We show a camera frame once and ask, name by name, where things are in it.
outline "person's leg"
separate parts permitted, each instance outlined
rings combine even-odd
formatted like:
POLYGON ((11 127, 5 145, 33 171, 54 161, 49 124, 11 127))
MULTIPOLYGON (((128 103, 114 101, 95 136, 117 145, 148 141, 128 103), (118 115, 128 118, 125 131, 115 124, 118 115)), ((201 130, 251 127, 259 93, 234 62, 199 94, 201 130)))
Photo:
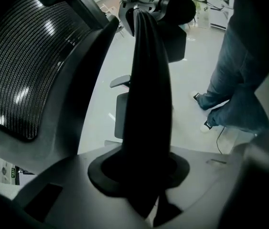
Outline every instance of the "person's leg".
POLYGON ((222 125, 258 134, 269 130, 266 113, 251 88, 239 86, 232 98, 214 109, 207 118, 210 126, 222 125))
POLYGON ((236 86, 243 82, 239 69, 246 53, 237 35, 228 27, 207 92, 196 98, 202 109, 207 110, 231 98, 236 86))

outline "sneaker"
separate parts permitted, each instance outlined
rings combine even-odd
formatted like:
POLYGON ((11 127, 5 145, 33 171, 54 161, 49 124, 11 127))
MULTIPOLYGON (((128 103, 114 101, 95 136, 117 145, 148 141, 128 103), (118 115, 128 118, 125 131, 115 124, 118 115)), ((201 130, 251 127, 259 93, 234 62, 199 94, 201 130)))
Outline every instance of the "sneaker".
POLYGON ((203 133, 206 133, 206 132, 208 132, 211 129, 212 129, 212 126, 210 126, 210 124, 208 124, 207 121, 204 122, 204 124, 201 125, 201 127, 200 127, 200 131, 203 132, 203 133))
POLYGON ((197 91, 192 91, 190 93, 190 97, 191 99, 194 99, 197 102, 197 97, 200 95, 200 93, 198 93, 197 91))

